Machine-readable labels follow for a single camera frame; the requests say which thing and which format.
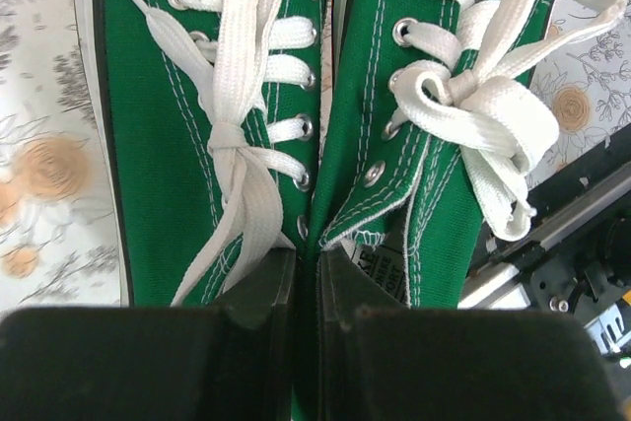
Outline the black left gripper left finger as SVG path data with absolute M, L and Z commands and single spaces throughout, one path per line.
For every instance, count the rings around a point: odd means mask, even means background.
M 296 256 L 204 308 L 20 310 L 1 323 L 5 420 L 287 420 Z

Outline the green sneaker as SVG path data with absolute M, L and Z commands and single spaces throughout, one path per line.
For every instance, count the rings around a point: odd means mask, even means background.
M 528 87 L 629 0 L 333 0 L 333 97 L 302 273 L 296 420 L 319 407 L 318 262 L 341 249 L 410 309 L 459 310 L 480 230 L 530 231 L 559 124 Z
M 203 305 L 304 257 L 324 0 L 75 0 L 126 305 Z

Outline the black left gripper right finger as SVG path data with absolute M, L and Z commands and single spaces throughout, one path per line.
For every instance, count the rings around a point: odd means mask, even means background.
M 570 316 L 410 309 L 341 249 L 318 262 L 322 420 L 620 420 Z

